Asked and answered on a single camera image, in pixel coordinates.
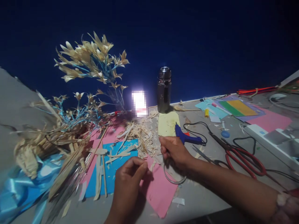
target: blue ball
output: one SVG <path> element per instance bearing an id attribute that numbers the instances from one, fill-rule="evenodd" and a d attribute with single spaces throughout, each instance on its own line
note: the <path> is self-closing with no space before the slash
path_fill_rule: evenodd
<path id="1" fill-rule="evenodd" d="M 230 133 L 228 131 L 222 131 L 221 135 L 225 138 L 229 138 L 230 137 Z"/>

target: finger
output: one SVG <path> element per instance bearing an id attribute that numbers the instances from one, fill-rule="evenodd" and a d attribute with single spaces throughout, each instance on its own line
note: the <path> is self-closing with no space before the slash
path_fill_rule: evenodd
<path id="1" fill-rule="evenodd" d="M 125 162 L 124 165 L 122 165 L 122 167 L 124 168 L 132 168 L 134 167 L 134 165 L 140 166 L 142 164 L 144 164 L 145 161 L 137 156 L 133 156 L 131 158 L 128 159 L 127 162 Z"/>
<path id="2" fill-rule="evenodd" d="M 161 153 L 162 154 L 167 153 L 167 149 L 163 145 L 161 145 Z"/>
<path id="3" fill-rule="evenodd" d="M 164 160 L 167 160 L 167 158 L 169 158 L 169 157 L 170 157 L 170 154 L 168 152 L 163 154 L 163 159 Z"/>
<path id="4" fill-rule="evenodd" d="M 142 164 L 135 172 L 133 179 L 139 184 L 144 174 L 148 171 L 147 162 Z"/>
<path id="5" fill-rule="evenodd" d="M 174 147 L 173 142 L 176 141 L 176 137 L 159 137 L 159 140 L 162 146 L 171 151 Z"/>

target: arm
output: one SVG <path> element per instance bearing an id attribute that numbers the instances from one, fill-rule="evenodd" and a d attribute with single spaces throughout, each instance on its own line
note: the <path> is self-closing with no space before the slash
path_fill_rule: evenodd
<path id="1" fill-rule="evenodd" d="M 113 201 L 105 224 L 127 223 L 133 211 L 143 176 L 151 175 L 147 162 L 138 157 L 131 157 L 115 174 Z"/>
<path id="2" fill-rule="evenodd" d="M 219 194 L 256 218 L 268 222 L 276 207 L 278 192 L 241 173 L 195 159 L 178 137 L 160 137 L 164 159 L 203 180 Z"/>

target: bottle cap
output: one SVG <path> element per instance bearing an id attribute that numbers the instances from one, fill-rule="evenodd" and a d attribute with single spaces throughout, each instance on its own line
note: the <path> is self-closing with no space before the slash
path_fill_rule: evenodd
<path id="1" fill-rule="evenodd" d="M 168 68 L 168 67 L 160 68 L 158 78 L 159 79 L 164 79 L 164 80 L 171 79 L 171 70 L 170 70 L 170 68 Z"/>

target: red scissors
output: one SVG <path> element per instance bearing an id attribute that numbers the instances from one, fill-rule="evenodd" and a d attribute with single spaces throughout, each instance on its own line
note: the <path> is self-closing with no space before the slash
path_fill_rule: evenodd
<path id="1" fill-rule="evenodd" d="M 263 164 L 252 154 L 249 152 L 237 148 L 235 146 L 230 145 L 228 142 L 225 140 L 219 139 L 216 135 L 214 135 L 212 132 L 209 132 L 209 134 L 215 139 L 218 144 L 220 144 L 224 150 L 225 150 L 225 159 L 226 162 L 229 166 L 230 169 L 236 171 L 232 164 L 230 163 L 230 158 L 232 158 L 238 165 L 240 165 L 249 175 L 253 178 L 256 179 L 255 175 L 258 176 L 264 176 L 267 174 L 265 167 Z"/>

